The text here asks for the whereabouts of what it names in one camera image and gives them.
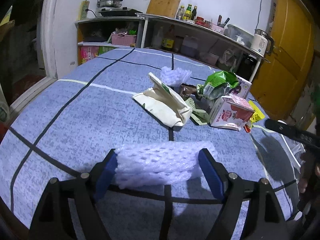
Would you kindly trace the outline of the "right hand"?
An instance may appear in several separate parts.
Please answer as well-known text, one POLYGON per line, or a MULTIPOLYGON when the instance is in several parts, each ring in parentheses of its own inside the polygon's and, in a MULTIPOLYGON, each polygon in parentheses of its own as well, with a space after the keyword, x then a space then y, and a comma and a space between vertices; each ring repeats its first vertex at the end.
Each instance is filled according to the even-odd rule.
POLYGON ((302 159, 303 164, 300 168, 298 189, 300 193, 304 193, 311 176, 315 174, 319 177, 319 163, 317 163, 315 156, 309 152, 303 153, 300 158, 302 159))

